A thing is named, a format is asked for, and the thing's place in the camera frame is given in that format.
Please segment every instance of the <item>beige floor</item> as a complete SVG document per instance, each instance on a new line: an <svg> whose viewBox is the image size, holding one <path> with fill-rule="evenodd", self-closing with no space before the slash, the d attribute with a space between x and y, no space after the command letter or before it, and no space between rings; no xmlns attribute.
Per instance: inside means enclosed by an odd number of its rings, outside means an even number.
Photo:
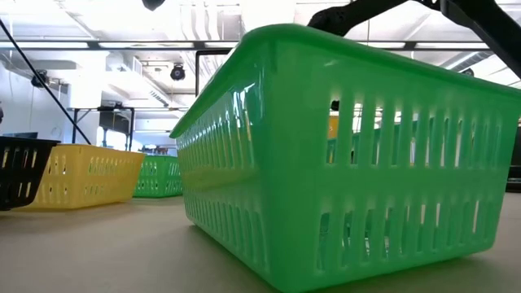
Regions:
<svg viewBox="0 0 521 293"><path fill-rule="evenodd" d="M521 195L494 248L321 292L521 291ZM275 292L194 227L182 199L65 213L0 213L1 293Z"/></svg>

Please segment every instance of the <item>basket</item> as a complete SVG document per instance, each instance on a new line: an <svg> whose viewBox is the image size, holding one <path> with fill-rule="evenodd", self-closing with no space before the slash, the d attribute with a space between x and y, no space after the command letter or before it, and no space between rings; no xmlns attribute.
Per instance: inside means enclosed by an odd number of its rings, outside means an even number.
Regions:
<svg viewBox="0 0 521 293"><path fill-rule="evenodd" d="M57 143L0 137L0 211L23 207L34 200L50 150Z"/></svg>
<svg viewBox="0 0 521 293"><path fill-rule="evenodd" d="M311 28L259 28L171 135L186 214L285 292L486 250L520 96Z"/></svg>
<svg viewBox="0 0 521 293"><path fill-rule="evenodd" d="M27 208L85 208L131 199L144 156L97 146L58 145Z"/></svg>
<svg viewBox="0 0 521 293"><path fill-rule="evenodd" d="M181 173L176 157L148 155L139 172L135 198L163 198L182 194Z"/></svg>

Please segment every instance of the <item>yellow plastic basket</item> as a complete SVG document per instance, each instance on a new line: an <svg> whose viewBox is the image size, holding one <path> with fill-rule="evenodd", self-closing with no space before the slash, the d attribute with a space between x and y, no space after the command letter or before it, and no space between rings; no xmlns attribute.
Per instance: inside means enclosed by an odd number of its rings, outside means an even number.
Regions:
<svg viewBox="0 0 521 293"><path fill-rule="evenodd" d="M131 199L144 157L97 146L55 146L37 196L26 208L84 208Z"/></svg>

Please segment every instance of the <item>black cable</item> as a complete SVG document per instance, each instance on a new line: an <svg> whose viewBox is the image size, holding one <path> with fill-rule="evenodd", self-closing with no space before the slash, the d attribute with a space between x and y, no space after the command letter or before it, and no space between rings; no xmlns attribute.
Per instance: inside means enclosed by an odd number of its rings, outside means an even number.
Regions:
<svg viewBox="0 0 521 293"><path fill-rule="evenodd" d="M85 139L85 141L88 143L88 144L91 144L89 139L85 136L85 134L83 133L83 131L81 131L81 129L78 127L78 125L74 122L74 120L72 119L72 117L67 113L67 110L65 110L65 108L63 107L63 105L59 102L59 100L56 98L55 94L52 93L52 90L50 90L49 86L46 84L46 82L43 80L42 77L40 77L40 74L38 74L38 72L36 71L36 69L34 69L33 65L31 64L31 62L29 61L29 59L27 58L27 56L25 55L25 53L22 51L22 49L20 49L20 47L18 46L18 44L16 43L15 39L13 38L13 36L9 33L9 30L7 30L7 27L6 25L3 23L3 21L0 19L0 27L2 27L2 30L3 32L6 34L6 36L9 38L9 41L11 41L11 43L13 44L13 46L16 48L16 50L18 51L18 53L20 53L20 56L22 56L22 58L24 59L25 63L29 66L29 68L31 69L31 71L33 72L34 76L38 79L38 81L40 82L41 85L43 85L43 87L46 89L47 93L50 94L50 96L54 99L54 101L56 102L56 104L59 106L59 108L62 110L62 112L65 114L65 116L68 118L69 121L71 121L72 123L72 126L81 134L81 136L83 137L83 139Z"/></svg>

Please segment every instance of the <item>ceiling light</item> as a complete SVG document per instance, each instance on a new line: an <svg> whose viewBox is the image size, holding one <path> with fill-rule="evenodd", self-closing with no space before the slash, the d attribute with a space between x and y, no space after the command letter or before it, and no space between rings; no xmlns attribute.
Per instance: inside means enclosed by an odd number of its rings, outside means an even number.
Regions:
<svg viewBox="0 0 521 293"><path fill-rule="evenodd" d="M74 48L74 49L88 49L89 45L86 42L17 42L22 49L42 48L42 49L60 49L60 48ZM0 49L12 49L15 47L11 42L0 42Z"/></svg>
<svg viewBox="0 0 521 293"><path fill-rule="evenodd" d="M418 49L488 49L483 42L419 42L416 44Z"/></svg>
<svg viewBox="0 0 521 293"><path fill-rule="evenodd" d="M100 42L102 48L112 49L193 49L193 42Z"/></svg>
<svg viewBox="0 0 521 293"><path fill-rule="evenodd" d="M404 42L360 42L360 44L380 49L402 49L405 46Z"/></svg>
<svg viewBox="0 0 521 293"><path fill-rule="evenodd" d="M169 133L170 130L134 130L135 133Z"/></svg>
<svg viewBox="0 0 521 293"><path fill-rule="evenodd" d="M180 111L180 107L136 107L136 112L169 112L169 111Z"/></svg>
<svg viewBox="0 0 521 293"><path fill-rule="evenodd" d="M239 42L205 42L207 48L234 48Z"/></svg>

